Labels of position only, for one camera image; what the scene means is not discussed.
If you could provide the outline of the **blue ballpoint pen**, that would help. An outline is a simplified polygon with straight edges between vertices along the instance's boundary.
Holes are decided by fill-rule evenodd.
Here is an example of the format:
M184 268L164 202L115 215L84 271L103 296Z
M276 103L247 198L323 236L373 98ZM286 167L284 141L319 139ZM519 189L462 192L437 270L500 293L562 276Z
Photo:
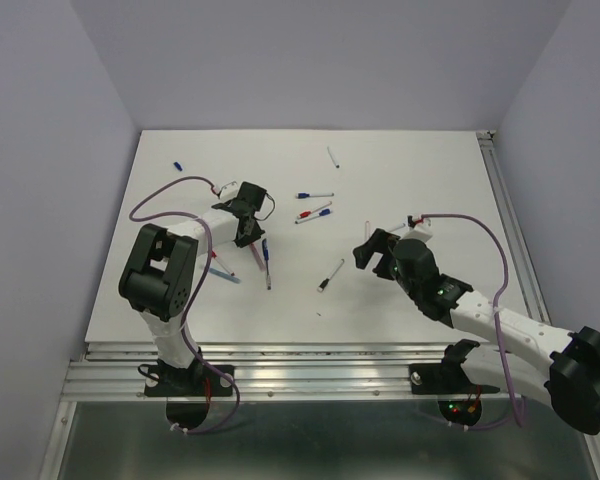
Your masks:
M272 280L271 280L271 272L270 272L270 254L267 239L262 240L262 252L265 263L265 275L266 275L266 288L267 290L272 289Z

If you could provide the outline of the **pink transparent pen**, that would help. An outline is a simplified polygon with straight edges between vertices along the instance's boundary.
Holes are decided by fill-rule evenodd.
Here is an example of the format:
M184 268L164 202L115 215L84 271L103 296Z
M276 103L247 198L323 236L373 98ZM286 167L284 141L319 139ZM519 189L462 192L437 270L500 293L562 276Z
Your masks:
M266 266L265 266L265 263L264 263L261 255L259 253L259 250L258 250L257 246L255 244L250 244L249 245L249 249L251 251L251 254L252 254L252 256L253 256L253 258L254 258L254 260L255 260L258 268L259 268L259 270L261 272L265 272L266 271Z

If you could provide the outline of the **light blue transparent pen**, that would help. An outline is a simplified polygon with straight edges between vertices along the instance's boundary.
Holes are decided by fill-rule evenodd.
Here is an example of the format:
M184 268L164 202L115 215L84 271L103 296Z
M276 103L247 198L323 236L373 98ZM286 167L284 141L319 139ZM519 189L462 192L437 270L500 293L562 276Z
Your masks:
M233 284L240 284L241 283L241 280L239 278L237 278L236 276L232 276L229 273L220 271L220 270L215 269L213 267L210 267L207 270L207 273L204 275L205 278L207 278L209 276L215 276L215 277L218 277L218 278L222 278L222 279L224 279L226 281L229 281L229 282L231 282Z

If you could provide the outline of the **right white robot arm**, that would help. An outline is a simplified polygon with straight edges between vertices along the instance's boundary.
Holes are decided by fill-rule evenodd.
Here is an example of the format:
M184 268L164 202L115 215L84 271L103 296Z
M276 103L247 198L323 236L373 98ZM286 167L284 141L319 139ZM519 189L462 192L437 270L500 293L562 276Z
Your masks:
M449 396L510 392L551 407L581 433L598 434L600 332L572 332L496 305L440 272L426 245L429 237L419 227L402 237L378 229L353 251L360 270L379 254L377 277L396 282L426 318L468 335L447 346L439 362L411 366L413 394L441 397L447 421L472 427L480 401L461 407Z

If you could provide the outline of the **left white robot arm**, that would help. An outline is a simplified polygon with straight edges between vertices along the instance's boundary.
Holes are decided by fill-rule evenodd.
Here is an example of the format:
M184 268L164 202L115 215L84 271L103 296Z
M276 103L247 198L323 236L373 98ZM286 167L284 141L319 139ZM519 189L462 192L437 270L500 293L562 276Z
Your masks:
M141 225L119 280L119 295L149 328L158 361L179 393L195 392L203 371L201 351L186 330L186 316L208 275L212 251L224 244L245 248L264 236L258 214L266 189L243 182L212 189L218 202L202 215L164 212L129 219Z

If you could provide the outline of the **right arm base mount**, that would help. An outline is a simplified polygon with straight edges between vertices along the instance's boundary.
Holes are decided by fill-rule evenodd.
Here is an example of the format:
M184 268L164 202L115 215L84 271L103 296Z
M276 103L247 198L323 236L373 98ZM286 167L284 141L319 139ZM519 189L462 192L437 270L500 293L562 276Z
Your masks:
M463 339L448 345L437 363L415 363L409 366L409 380L413 395L437 397L459 395L461 399L439 400L442 419L451 426L468 431L488 431L501 426L506 419L481 424L482 395L499 392L499 388L476 383L469 379L462 367L470 353L480 347L477 341Z

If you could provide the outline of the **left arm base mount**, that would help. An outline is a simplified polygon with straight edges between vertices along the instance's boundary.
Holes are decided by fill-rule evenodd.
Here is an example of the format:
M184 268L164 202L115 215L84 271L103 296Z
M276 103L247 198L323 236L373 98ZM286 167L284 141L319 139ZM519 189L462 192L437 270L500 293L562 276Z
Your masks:
M186 435L206 433L218 426L206 426L214 399L230 398L234 389L228 377L235 373L233 365L217 367L220 374L197 360L186 369L176 369L158 360L142 363L137 372L143 377L143 395L164 399L165 416L170 427Z

